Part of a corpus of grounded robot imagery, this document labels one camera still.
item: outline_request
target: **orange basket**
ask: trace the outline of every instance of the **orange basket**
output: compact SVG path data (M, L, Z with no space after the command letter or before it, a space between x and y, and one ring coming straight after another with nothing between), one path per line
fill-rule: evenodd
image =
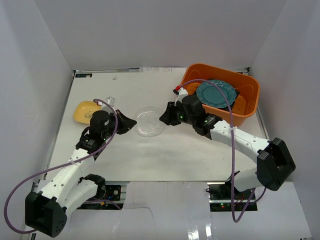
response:
M181 81L181 85L194 79L222 80L231 84L240 92L240 95L236 98L232 108L233 124L235 126L241 126L248 117L256 112L260 95L260 86L253 77L203 63L196 63L187 68ZM201 81L193 82L186 85L184 88L189 94L193 94L201 83ZM203 107L207 113L217 115L230 123L230 113L228 111L206 104L203 104Z

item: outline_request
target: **white backdrop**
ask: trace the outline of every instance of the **white backdrop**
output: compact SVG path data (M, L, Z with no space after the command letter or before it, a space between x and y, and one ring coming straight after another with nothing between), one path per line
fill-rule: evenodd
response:
M286 0L34 0L73 70L252 65Z
M33 0L0 0L0 239L18 240L2 211L9 192L43 170L72 71ZM9 217L22 229L32 181L12 197Z
M289 0L252 65L270 137L296 163L293 183L313 239L320 239L320 2Z

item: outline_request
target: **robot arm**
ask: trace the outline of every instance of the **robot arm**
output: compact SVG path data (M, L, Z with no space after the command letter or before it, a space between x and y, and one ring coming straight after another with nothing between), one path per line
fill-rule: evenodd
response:
M93 113L90 126L81 134L67 165L39 192L30 192L25 199L25 224L50 237L56 237L64 228L67 217L86 200L101 199L106 194L103 177L85 170L93 164L103 149L99 150L112 135L118 120L116 133L128 132L137 122L125 117L119 110L116 115L99 110Z
M174 92L178 95L176 101L168 102L160 121L172 126L190 124L199 135L231 147L231 128L226 121L206 113L195 94L188 95L184 88ZM243 192L261 186L277 191L296 169L285 142L279 138L273 141L259 138L237 128L233 132L235 149L256 163L255 168L236 173L235 191Z

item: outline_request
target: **blue decorative plate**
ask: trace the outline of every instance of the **blue decorative plate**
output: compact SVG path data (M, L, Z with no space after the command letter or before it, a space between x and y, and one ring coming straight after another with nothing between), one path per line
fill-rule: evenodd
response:
M230 105L236 100L236 90L229 83L221 80L209 80L209 82L214 83L223 92ZM228 106L219 90L208 82L203 82L198 86L196 95L203 104L208 106L217 109Z

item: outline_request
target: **transparent plastic lid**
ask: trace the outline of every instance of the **transparent plastic lid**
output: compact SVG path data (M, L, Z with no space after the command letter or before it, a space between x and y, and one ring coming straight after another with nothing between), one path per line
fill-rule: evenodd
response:
M159 120L164 113L156 106L141 107L135 114L136 125L134 127L136 133L144 138L155 137L161 134L166 125Z

